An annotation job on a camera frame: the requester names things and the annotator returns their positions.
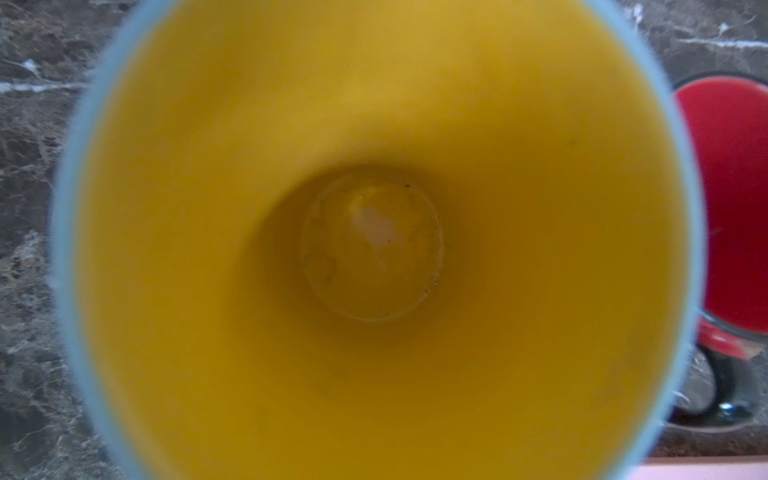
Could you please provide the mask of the yellow inside blue mug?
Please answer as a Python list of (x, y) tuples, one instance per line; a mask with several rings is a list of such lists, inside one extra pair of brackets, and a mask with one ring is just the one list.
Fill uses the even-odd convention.
[(51, 233), (132, 479), (620, 479), (706, 266), (689, 136), (612, 1), (142, 1)]

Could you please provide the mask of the red mug black handle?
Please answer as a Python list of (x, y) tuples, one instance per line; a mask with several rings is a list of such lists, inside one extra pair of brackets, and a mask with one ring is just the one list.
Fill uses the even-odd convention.
[(713, 374), (700, 411), (673, 410), (671, 425), (701, 431), (750, 423), (762, 402), (749, 364), (767, 345), (767, 83), (700, 74), (675, 97), (693, 140), (708, 222), (706, 292), (696, 348)]

